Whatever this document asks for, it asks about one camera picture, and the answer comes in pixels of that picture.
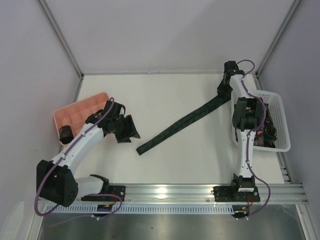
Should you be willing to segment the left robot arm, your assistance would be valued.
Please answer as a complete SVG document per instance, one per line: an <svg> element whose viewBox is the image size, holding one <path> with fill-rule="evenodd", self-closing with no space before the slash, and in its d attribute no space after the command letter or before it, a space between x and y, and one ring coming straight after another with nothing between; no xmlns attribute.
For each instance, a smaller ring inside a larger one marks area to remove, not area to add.
<svg viewBox="0 0 320 240"><path fill-rule="evenodd" d="M91 114L79 134L52 160L41 160L36 167L36 198L68 207L75 200L91 195L108 194L109 180L97 174L76 179L74 174L91 149L106 135L115 136L117 143L130 143L139 139L131 115L125 115L124 105L113 98L104 109Z"/></svg>

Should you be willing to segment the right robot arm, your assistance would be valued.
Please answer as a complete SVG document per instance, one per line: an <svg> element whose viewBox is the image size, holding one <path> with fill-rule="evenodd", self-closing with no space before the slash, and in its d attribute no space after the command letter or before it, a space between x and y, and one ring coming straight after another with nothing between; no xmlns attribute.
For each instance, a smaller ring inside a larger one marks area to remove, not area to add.
<svg viewBox="0 0 320 240"><path fill-rule="evenodd" d="M237 62L224 63L223 79L218 93L233 98L231 123L237 136L238 171L233 174L229 189L224 190L235 201L244 202L258 193L253 173L253 147L257 130L264 124L266 107L263 100L252 93L245 84L246 73Z"/></svg>

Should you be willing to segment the dark green tie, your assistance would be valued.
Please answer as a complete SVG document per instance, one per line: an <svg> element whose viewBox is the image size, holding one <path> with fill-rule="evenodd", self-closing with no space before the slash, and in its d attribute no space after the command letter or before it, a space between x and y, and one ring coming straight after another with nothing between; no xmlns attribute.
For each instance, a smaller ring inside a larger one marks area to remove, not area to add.
<svg viewBox="0 0 320 240"><path fill-rule="evenodd" d="M142 154L156 147L157 145L164 142L168 138L172 137L176 133L185 129L189 125L197 122L198 120L207 116L211 112L215 111L217 108L227 103L230 99L231 99L230 96L218 94L217 96L215 96L213 99L211 99L201 107L197 108L196 110L192 111L191 113L187 114L186 116L182 117L181 119L173 123L171 126L169 126L165 130L163 130L161 133L153 137L151 140L140 145L136 149L137 153L141 156Z"/></svg>

